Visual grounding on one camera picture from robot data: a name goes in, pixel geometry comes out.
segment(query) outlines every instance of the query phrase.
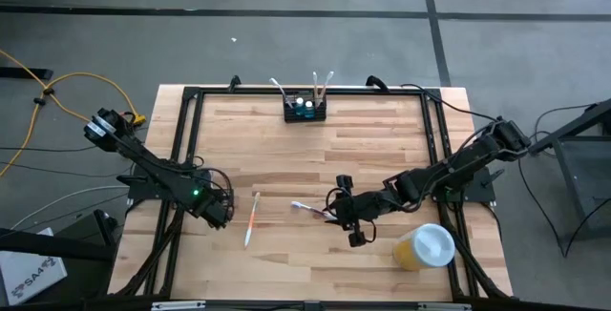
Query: wooden tabletop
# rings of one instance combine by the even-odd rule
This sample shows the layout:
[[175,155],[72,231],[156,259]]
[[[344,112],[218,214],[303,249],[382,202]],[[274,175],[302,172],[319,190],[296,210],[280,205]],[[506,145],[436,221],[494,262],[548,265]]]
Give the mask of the wooden tabletop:
[[[183,87],[159,86],[146,146],[160,157],[170,155]],[[443,88],[441,93],[454,106],[469,109],[464,89]],[[406,272],[391,257],[397,238],[421,224],[438,223],[436,207],[429,200],[416,213],[379,217],[377,240],[359,248],[349,247],[348,232],[339,226],[290,206],[297,200],[324,208],[325,196],[340,174],[353,177],[358,194],[381,189],[382,180],[396,173],[428,166],[417,97],[333,95],[328,97],[327,121],[300,124],[284,123],[278,95],[207,95],[203,105],[197,155],[205,159],[206,166],[229,174],[236,213],[220,231],[210,229],[201,218],[185,217],[172,298],[452,298],[446,268]],[[473,132],[473,122],[468,114],[447,107],[444,111],[456,149]],[[190,123],[187,118],[186,134]],[[250,244],[244,249],[257,192],[261,200]],[[123,287],[151,251],[158,208],[159,202],[145,201],[127,217],[109,292]],[[466,204],[464,212],[475,257],[494,282],[511,294],[495,220],[479,204]],[[370,237],[370,226],[364,227]],[[467,291],[464,264],[456,255],[461,286]],[[159,271],[158,286],[164,270]]]

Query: concrete floor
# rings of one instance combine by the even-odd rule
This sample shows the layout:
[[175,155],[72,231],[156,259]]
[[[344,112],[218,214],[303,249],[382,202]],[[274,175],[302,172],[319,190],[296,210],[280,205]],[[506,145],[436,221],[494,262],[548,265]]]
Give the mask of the concrete floor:
[[[435,0],[439,11],[609,13],[611,0]],[[259,10],[414,10],[424,0],[0,0],[28,4]],[[611,28],[607,23],[441,21],[453,86],[466,87],[472,108],[502,114],[530,133],[544,111],[608,98],[611,94]],[[140,112],[150,115],[161,83],[244,83],[274,75],[285,83],[308,82],[313,70],[335,71],[333,82],[361,85],[376,74],[391,85],[439,86],[428,20],[248,17],[117,17],[0,13],[0,48],[28,66],[59,76],[85,71],[118,82]],[[0,58],[0,64],[8,64]],[[84,78],[62,82],[57,95],[74,110],[125,109],[110,87]],[[0,81],[3,146],[23,140],[39,93],[34,82]],[[552,114],[553,130],[579,114]],[[482,125],[475,119],[476,125]],[[32,147],[88,146],[80,120],[44,107]],[[7,161],[11,152],[0,152]],[[91,150],[74,154],[24,153],[19,163],[87,174],[119,172],[129,163]],[[557,163],[527,158],[524,171],[562,234],[578,225]],[[495,182],[497,213],[516,296],[590,307],[608,307],[611,240],[577,242],[563,259],[545,219],[535,208],[517,166],[495,163],[506,173]],[[117,184],[113,178],[51,175],[12,168],[0,179],[0,226],[69,192]],[[39,215],[44,220],[113,197],[121,191],[75,198]],[[120,219],[124,200],[103,205]],[[74,217],[51,223],[57,231]]]

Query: yellow cable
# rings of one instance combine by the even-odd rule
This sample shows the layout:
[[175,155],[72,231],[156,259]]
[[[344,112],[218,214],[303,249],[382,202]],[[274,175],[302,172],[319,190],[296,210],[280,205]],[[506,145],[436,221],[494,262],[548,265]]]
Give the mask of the yellow cable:
[[[106,78],[106,77],[102,77],[100,75],[96,75],[94,73],[68,73],[65,74],[63,76],[57,77],[55,80],[53,80],[51,83],[49,83],[49,85],[45,85],[34,73],[32,73],[32,71],[30,69],[28,69],[28,67],[26,67],[25,65],[21,64],[21,62],[19,62],[16,58],[14,58],[13,56],[11,56],[10,54],[4,52],[3,50],[0,50],[0,54],[4,55],[5,57],[7,57],[10,61],[12,61],[14,64],[18,65],[19,67],[21,67],[21,69],[23,69],[24,71],[26,71],[26,73],[28,73],[34,80],[36,80],[36,82],[38,82],[38,84],[40,84],[40,86],[43,88],[43,90],[46,90],[48,88],[50,88],[52,85],[54,85],[55,83],[62,81],[66,78],[72,77],[72,76],[90,76],[90,77],[94,77],[97,79],[100,79],[104,82],[107,82],[109,84],[111,84],[113,87],[115,87],[122,95],[123,97],[125,97],[125,100],[127,101],[127,104],[129,105],[130,109],[132,110],[132,113],[134,114],[134,123],[139,125],[141,123],[143,123],[144,121],[146,121],[146,118],[144,117],[144,115],[139,114],[138,112],[136,112],[136,108],[134,107],[134,104],[132,104],[132,100],[130,100],[130,97],[127,95],[127,93],[125,93],[115,82],[111,81],[110,79]],[[49,95],[51,97],[51,99],[55,102],[55,104],[57,104],[57,106],[64,111],[67,114],[73,115],[79,119],[82,119],[84,121],[89,121],[89,118],[82,115],[82,114],[78,114],[77,112],[71,111],[69,109],[67,109],[66,107],[64,107],[64,105],[61,104],[61,102],[59,102],[59,100],[57,99],[57,97],[55,97],[55,95],[50,94]],[[42,93],[40,94],[39,98],[44,98],[45,95]],[[40,105],[36,104],[36,106],[34,107],[34,111],[32,112],[32,119],[30,120],[30,127],[28,129],[28,134],[26,135],[26,138],[23,141],[23,144],[21,144],[21,147],[19,149],[19,151],[17,151],[15,153],[15,155],[11,158],[11,160],[9,161],[9,164],[7,164],[6,167],[4,167],[4,169],[0,172],[0,177],[2,177],[7,170],[11,167],[12,163],[14,163],[14,161],[21,156],[21,153],[23,153],[23,149],[28,145],[28,143],[30,142],[30,138],[32,137],[32,132],[34,130],[34,124],[36,123],[36,118],[38,117],[38,112],[40,111]]]

